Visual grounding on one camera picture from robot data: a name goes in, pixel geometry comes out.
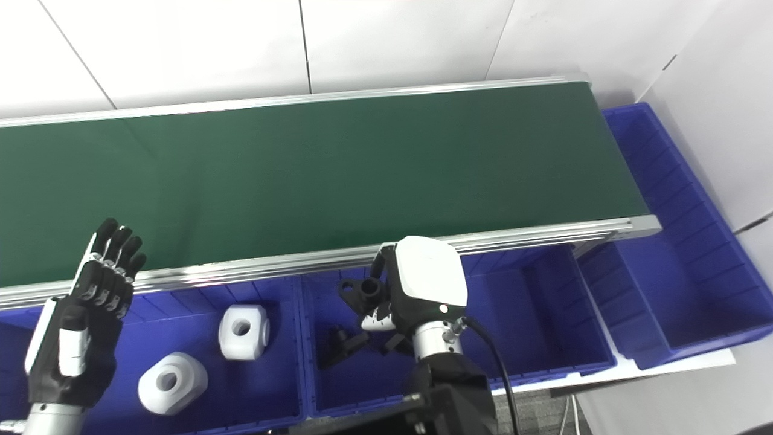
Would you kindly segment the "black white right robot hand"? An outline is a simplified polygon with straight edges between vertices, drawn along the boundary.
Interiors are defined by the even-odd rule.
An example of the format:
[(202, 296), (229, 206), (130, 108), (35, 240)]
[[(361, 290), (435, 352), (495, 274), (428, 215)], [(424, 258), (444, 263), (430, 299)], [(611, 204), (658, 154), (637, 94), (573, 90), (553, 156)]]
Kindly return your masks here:
[(386, 295), (362, 314), (364, 330), (394, 330), (411, 338), (421, 327), (453, 324), (466, 316), (467, 282), (461, 257), (442, 240), (406, 236), (383, 244), (369, 276), (378, 283), (386, 278)]

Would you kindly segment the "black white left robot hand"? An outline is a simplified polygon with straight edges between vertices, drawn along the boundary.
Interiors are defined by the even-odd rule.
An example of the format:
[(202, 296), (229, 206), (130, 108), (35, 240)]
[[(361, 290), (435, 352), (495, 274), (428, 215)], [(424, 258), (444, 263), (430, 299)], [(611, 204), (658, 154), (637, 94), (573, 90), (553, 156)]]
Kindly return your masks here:
[(109, 217), (94, 232), (68, 294), (47, 300), (25, 359), (30, 403), (92, 408), (114, 377), (114, 355), (143, 240)]

